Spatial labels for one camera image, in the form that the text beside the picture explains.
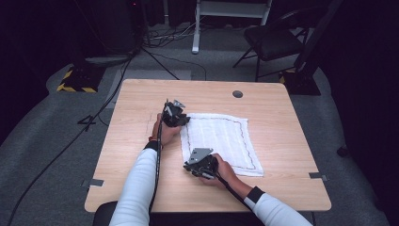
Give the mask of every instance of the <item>chair leg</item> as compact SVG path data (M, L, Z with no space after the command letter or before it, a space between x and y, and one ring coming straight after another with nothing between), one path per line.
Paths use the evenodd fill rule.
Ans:
M238 63L240 63L241 60L243 60L243 59L249 54L249 52L251 52L251 51L252 51L252 48L249 48L249 49L243 54L243 56L241 56L241 58L240 58L234 65L232 65L232 67L235 68L235 66L237 66Z
M259 67L261 66L261 59L257 57L256 60L256 75L255 75L255 82L258 82L258 77L259 77Z

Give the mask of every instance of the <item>black pants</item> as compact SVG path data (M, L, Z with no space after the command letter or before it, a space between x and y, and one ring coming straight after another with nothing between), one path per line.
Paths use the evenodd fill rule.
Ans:
M108 226L117 202L102 204L96 211L93 226ZM261 226L253 213L151 213L151 226Z

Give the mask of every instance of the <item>white cloth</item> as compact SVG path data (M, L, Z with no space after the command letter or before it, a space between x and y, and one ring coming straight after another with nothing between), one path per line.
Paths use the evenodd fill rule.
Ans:
M212 148L230 163L234 172L245 176L263 176L247 130L247 119L230 115L190 113L190 122L180 132L183 161L195 148Z

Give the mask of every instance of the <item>person's left hand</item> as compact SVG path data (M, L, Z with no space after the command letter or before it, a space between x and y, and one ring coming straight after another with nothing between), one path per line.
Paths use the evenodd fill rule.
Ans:
M156 123L153 125L152 128L152 140L157 140L158 138L158 127L159 124L161 123L162 114L158 113ZM177 126L177 127L168 127L163 121L162 121L162 134L161 134L161 144L162 146L167 145L172 139L173 136L176 134L179 134L180 131L182 130L182 126Z

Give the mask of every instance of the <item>chair seat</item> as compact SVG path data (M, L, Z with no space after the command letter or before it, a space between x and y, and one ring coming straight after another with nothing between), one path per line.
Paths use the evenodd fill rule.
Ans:
M256 28L250 28L245 32L245 37L251 46L254 46L255 41L261 36L262 30ZM303 47L303 43L290 30L281 30L263 36L262 43L253 50L261 60L267 61L299 54Z

